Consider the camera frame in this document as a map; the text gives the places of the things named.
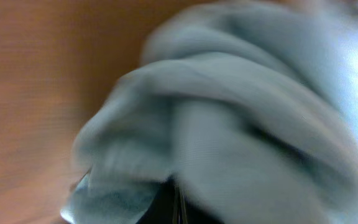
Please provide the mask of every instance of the blue-gray fabric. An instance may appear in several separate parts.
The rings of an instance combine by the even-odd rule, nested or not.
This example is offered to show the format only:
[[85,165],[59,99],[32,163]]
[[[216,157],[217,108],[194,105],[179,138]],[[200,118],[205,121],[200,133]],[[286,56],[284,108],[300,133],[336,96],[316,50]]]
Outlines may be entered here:
[[191,8],[147,42],[78,134],[92,167],[62,213],[135,224],[174,176],[226,224],[358,223],[352,91],[312,19],[273,4]]

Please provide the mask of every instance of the gray cloth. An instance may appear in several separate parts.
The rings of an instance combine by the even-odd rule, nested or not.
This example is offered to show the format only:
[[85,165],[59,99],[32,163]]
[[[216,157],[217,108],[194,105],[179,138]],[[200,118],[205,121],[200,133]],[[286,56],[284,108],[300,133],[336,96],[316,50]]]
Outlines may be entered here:
[[136,223],[174,176],[226,224],[358,223],[352,93],[321,32],[261,3],[198,6],[162,26],[78,134],[92,171],[62,214]]

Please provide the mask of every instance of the cloth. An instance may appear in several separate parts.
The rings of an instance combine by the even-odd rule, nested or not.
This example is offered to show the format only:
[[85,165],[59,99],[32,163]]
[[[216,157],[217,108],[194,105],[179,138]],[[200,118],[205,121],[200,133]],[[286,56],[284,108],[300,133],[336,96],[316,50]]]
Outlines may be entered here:
[[174,176],[226,224],[358,223],[355,107],[317,23],[267,3],[191,8],[148,41],[78,134],[62,214],[133,224]]

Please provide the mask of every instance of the crumpled fabric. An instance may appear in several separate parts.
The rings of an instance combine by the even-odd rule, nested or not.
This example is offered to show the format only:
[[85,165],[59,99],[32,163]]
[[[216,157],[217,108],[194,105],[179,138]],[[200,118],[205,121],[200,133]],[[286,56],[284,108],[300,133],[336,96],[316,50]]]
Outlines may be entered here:
[[78,134],[72,223],[133,224],[173,177],[226,224],[358,223],[357,106],[323,30],[266,3],[191,8]]

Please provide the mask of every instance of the wooden floor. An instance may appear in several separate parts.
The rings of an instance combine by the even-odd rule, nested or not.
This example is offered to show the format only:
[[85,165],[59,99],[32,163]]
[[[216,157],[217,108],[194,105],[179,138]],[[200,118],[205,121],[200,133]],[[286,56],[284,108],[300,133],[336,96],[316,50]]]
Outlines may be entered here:
[[75,133],[146,35],[198,1],[0,0],[0,224],[60,223]]

